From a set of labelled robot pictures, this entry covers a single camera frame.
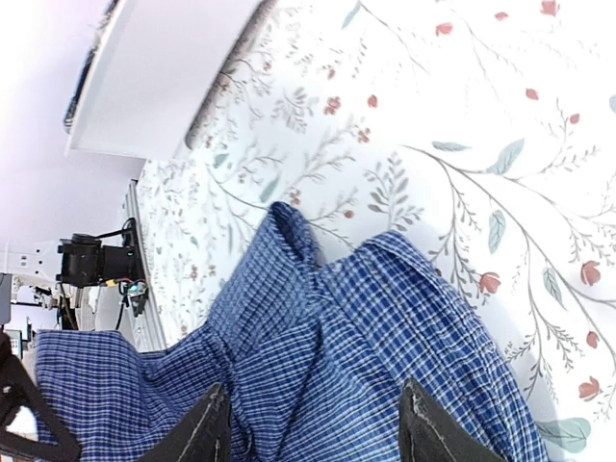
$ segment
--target red flower pattern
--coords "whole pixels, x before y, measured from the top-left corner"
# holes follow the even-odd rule
[[[601,392],[599,381],[595,377],[589,377],[590,382],[583,382],[579,385],[579,398],[584,401],[592,401]]]
[[[332,98],[327,99],[327,106],[325,106],[324,112],[326,115],[335,115],[336,111],[338,111],[342,106],[340,102],[340,96],[334,96]]]
[[[539,99],[539,93],[537,93],[537,90],[526,89],[526,98],[537,101]]]
[[[301,201],[299,200],[299,196],[301,195],[300,190],[294,190],[289,193],[289,197],[291,198],[291,205],[297,207]]]
[[[501,285],[499,275],[495,272],[486,272],[479,278],[479,289],[481,292],[488,291],[490,294],[495,294]]]
[[[590,260],[589,262],[584,263],[581,266],[581,272],[579,273],[579,277],[581,278],[581,282],[584,284],[588,284],[592,286],[593,284],[601,281],[601,273],[597,269],[599,262],[595,262]]]
[[[541,2],[541,13],[549,14],[550,16],[556,16],[560,10],[560,5],[556,3],[556,0],[544,0]]]
[[[599,336],[597,335],[597,332],[593,332],[592,330],[588,332],[588,335],[586,336],[586,343],[590,347],[596,348],[599,343]]]
[[[443,24],[439,24],[436,26],[436,37],[439,37],[441,34],[448,36],[453,30],[453,24],[450,22],[444,22]]]
[[[370,134],[370,128],[365,128],[364,130],[360,130],[359,133],[357,134],[357,140],[362,143],[362,142],[369,142],[370,138],[368,138],[368,135]]]

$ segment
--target white shelf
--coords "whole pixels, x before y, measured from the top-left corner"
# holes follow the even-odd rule
[[[260,2],[123,0],[101,39],[67,155],[170,159]]]

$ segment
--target blue plaid shirt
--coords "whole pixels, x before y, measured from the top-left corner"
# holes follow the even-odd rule
[[[222,382],[234,461],[399,461],[410,377],[506,460],[547,460],[485,327],[409,242],[386,233],[324,268],[317,253],[303,216],[277,203],[180,344],[143,354],[115,332],[41,333],[38,385],[83,460],[135,460]]]

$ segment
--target floral wallpaper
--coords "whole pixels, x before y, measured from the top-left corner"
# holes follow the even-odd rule
[[[171,345],[267,207],[324,262],[394,229],[481,316],[553,460],[616,431],[616,63],[605,2],[264,4],[187,135],[138,185]]]

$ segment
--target white ceiling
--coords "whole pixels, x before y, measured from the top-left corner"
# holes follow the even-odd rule
[[[64,156],[64,111],[106,4],[0,1],[0,244],[105,231],[139,173],[133,159]]]

